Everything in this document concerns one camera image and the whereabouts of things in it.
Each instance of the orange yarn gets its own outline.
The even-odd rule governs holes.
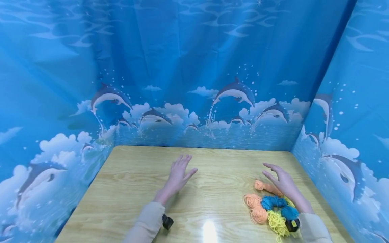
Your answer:
[[[280,192],[280,190],[278,190],[273,184],[264,183],[260,180],[255,180],[254,188],[259,190],[259,191],[266,190],[266,191],[273,193],[279,197],[283,196],[283,194]]]
[[[254,224],[264,224],[267,221],[268,214],[262,207],[262,198],[256,194],[247,194],[243,201],[251,211],[251,221]]]

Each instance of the right hand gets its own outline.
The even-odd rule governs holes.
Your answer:
[[[281,167],[273,164],[263,163],[264,166],[270,168],[271,171],[277,174],[278,179],[274,178],[268,171],[264,170],[262,173],[290,200],[298,199],[301,192],[298,190],[292,177]]]

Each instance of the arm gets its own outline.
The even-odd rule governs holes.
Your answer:
[[[300,232],[306,243],[332,243],[331,236],[319,216],[314,213],[311,203],[301,194],[292,177],[279,166],[263,163],[274,171],[278,179],[269,172],[263,174],[296,206],[300,213]]]
[[[135,225],[127,233],[123,243],[151,243],[162,226],[162,216],[165,213],[167,201],[179,192],[188,180],[197,172],[192,169],[185,175],[186,167],[192,156],[180,156],[172,164],[169,179],[165,186],[157,192],[154,200],[143,207]]]

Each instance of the beige sleeve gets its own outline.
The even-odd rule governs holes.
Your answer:
[[[331,236],[323,221],[316,214],[301,213],[300,232],[306,243],[332,243]]]
[[[162,226],[164,213],[165,207],[161,203],[151,202],[144,206],[123,243],[151,243]]]

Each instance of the wooden tabletop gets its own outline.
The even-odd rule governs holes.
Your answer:
[[[166,182],[170,165],[179,154],[193,155],[188,168],[198,172],[166,210],[174,224],[160,230],[156,243],[275,242],[267,225],[250,220],[242,196],[255,193],[255,178],[263,162],[288,171],[322,218],[334,242],[353,242],[289,152],[187,149],[170,147],[116,147],[74,211],[56,243],[120,243],[142,207]],[[283,242],[302,242],[284,239]]]

